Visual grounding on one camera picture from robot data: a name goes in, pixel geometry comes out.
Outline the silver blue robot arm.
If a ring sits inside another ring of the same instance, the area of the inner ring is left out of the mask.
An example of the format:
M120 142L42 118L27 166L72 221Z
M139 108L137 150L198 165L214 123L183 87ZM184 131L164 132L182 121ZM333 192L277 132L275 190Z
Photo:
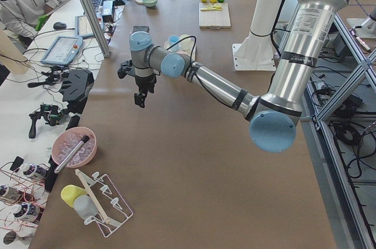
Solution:
M131 59L118 75L131 75L139 88L135 103L143 107L162 77L162 98L139 113L135 142L160 149L199 147L208 132L214 140L250 134L267 152L288 149L296 137L302 113L300 100L314 69L334 15L348 0L298 0L294 26L282 52L275 77L265 69L234 71L228 65L230 41L245 34L248 17L272 26L273 0L230 0L231 27L219 32L202 26L196 0L167 0L151 19L152 33L164 40L181 26L198 31L197 56L173 52L153 43L150 33L129 38Z

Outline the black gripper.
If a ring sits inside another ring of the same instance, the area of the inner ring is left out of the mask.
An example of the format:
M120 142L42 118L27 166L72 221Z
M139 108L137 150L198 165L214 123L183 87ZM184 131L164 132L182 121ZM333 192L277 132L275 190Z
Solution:
M127 60L121 63L120 68L117 70L119 79L125 78L127 75L135 78L139 92L134 94L135 105L145 108L146 94L148 92L155 92L155 84L157 82L157 74L151 68L138 68L132 62Z

